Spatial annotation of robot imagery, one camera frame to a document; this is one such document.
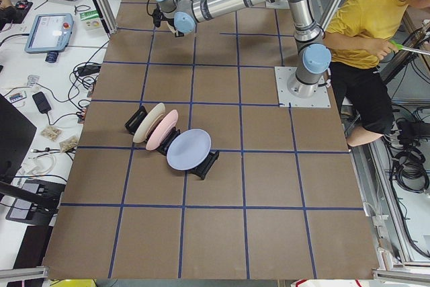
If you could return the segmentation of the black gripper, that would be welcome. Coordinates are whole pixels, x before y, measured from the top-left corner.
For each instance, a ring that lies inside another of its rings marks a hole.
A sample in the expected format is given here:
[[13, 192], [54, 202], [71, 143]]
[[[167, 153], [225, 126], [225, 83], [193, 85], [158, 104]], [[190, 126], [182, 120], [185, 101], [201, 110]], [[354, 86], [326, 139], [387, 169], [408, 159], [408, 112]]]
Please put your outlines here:
[[183, 37], [183, 33], [178, 31], [178, 29], [175, 27], [175, 20], [174, 15], [175, 12], [167, 13], [167, 12], [161, 12], [162, 14], [162, 21], [166, 22], [168, 29], [175, 34], [176, 37]]

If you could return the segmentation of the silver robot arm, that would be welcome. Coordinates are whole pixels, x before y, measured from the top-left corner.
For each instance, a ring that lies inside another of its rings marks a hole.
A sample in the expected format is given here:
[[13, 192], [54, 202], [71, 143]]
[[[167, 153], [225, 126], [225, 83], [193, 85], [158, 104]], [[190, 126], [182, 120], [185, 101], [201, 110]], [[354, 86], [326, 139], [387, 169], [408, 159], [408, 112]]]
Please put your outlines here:
[[[196, 24], [250, 8], [257, 4], [281, 0], [155, 0], [157, 5], [149, 15], [155, 27], [167, 22], [177, 37], [196, 28]], [[314, 95], [323, 73], [331, 62], [331, 52], [323, 45], [323, 29], [312, 14], [310, 0], [287, 0], [298, 50], [296, 72], [288, 79], [288, 91], [300, 98]]]

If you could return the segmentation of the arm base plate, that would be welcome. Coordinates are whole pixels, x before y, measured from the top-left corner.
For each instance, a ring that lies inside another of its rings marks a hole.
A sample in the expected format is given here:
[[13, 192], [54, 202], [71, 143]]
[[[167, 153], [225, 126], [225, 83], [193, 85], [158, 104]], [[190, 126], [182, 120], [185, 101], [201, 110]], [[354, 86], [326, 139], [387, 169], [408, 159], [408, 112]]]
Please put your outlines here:
[[305, 85], [296, 79], [296, 67], [274, 67], [278, 106], [281, 108], [330, 108], [324, 75]]
[[288, 3], [288, 0], [280, 0], [273, 3], [266, 1], [265, 7], [270, 9], [289, 9], [290, 5]]

